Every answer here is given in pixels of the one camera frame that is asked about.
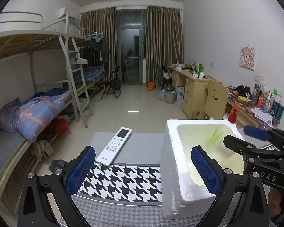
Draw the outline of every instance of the blue textured pad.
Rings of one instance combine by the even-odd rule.
[[[67,179],[66,192],[68,196],[78,193],[95,159],[96,152],[94,148],[90,148]]]
[[[245,135],[249,135],[251,137],[254,137],[262,141],[267,141],[270,139],[268,131],[259,129],[257,127],[245,126],[244,133]]]
[[[220,179],[197,147],[191,150],[191,160],[202,177],[208,191],[213,195],[218,195],[221,191]]]

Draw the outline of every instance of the metal bolt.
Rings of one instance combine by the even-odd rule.
[[[55,170],[55,174],[56,175],[60,175],[61,173],[63,172],[63,170],[62,169],[57,169],[57,170]]]
[[[224,172],[225,172],[226,175],[232,174],[231,169],[228,169],[228,168],[224,169]]]
[[[259,174],[257,172],[253,172],[254,177],[259,177]]]
[[[33,178],[34,176],[35,176],[34,173],[29,173],[29,174],[27,175],[28,178]]]

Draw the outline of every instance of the curtain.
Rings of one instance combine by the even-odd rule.
[[[183,63],[180,9],[149,6],[147,9],[146,67],[148,82],[155,82],[162,65]]]
[[[99,9],[81,16],[81,29],[85,27],[94,32],[102,32],[104,38],[109,43],[110,54],[108,56],[108,63],[105,67],[105,79],[108,79],[116,68],[117,62],[117,10],[115,7]],[[88,67],[102,66],[100,61],[99,51],[86,46],[83,50],[82,58],[87,59]]]

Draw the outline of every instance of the bed ladder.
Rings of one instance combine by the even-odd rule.
[[[75,39],[73,37],[71,37],[71,41],[72,41],[73,46],[75,48],[74,51],[69,51],[69,49],[68,49],[68,38],[66,38],[65,42],[64,42],[63,39],[62,39],[62,36],[59,36],[59,41],[60,41],[61,47],[62,47],[64,55],[65,55],[65,59],[66,59],[67,77],[68,77],[68,79],[71,82],[71,86],[69,86],[69,88],[72,89],[72,91],[71,91],[72,98],[75,97],[75,103],[73,103],[75,116],[76,116],[77,121],[79,121],[78,111],[77,111],[77,107],[78,107],[79,112],[80,112],[80,116],[82,118],[82,122],[83,122],[84,126],[87,128],[88,124],[87,124],[86,118],[84,118],[84,116],[83,116],[83,111],[85,110],[85,108],[87,108],[87,106],[89,106],[89,109],[90,109],[90,112],[91,112],[92,116],[94,116],[94,111],[93,111],[93,108],[91,106],[91,101],[89,99],[89,95],[88,95],[87,86],[86,86],[86,82],[85,82],[85,78],[84,78],[84,72],[83,72],[82,64],[76,64],[76,65],[79,65],[79,68],[73,70],[71,68],[72,64],[71,64],[70,59],[69,59],[69,53],[76,53],[77,57],[81,58],[80,57],[80,52],[79,52],[79,49],[78,49],[78,47],[76,45]],[[83,84],[82,87],[80,87],[78,89],[76,89],[75,80],[73,78],[73,73],[77,72],[77,71],[81,71],[82,84]],[[86,103],[84,103],[81,106],[80,101],[79,101],[78,93],[81,90],[83,90],[83,89],[84,89],[87,101],[86,101]]]

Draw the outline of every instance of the white air conditioner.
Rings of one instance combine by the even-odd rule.
[[[62,7],[59,9],[59,14],[58,14],[58,19],[63,19],[66,17],[66,15],[68,14],[67,12],[67,8],[66,7]],[[77,19],[72,17],[72,16],[69,16],[69,19],[72,20],[72,21],[76,21]]]

